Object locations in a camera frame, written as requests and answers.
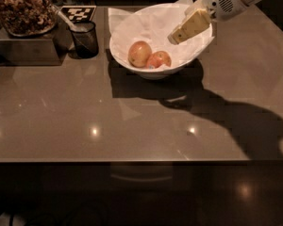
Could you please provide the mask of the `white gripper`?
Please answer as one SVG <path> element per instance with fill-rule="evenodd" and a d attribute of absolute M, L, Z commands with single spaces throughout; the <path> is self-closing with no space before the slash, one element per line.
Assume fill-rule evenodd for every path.
<path fill-rule="evenodd" d="M 196 0 L 185 10 L 187 16 L 174 28 L 168 40 L 171 44 L 180 44 L 207 30 L 211 19 L 228 21 L 246 9 L 242 0 Z"/>

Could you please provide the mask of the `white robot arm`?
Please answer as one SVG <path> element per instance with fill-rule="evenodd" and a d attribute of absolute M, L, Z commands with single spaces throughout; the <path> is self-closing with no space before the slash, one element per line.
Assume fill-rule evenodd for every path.
<path fill-rule="evenodd" d="M 168 40 L 179 44 L 209 28 L 212 22 L 225 22 L 245 12 L 262 0 L 196 0 L 185 11 L 185 18 L 177 25 Z"/>

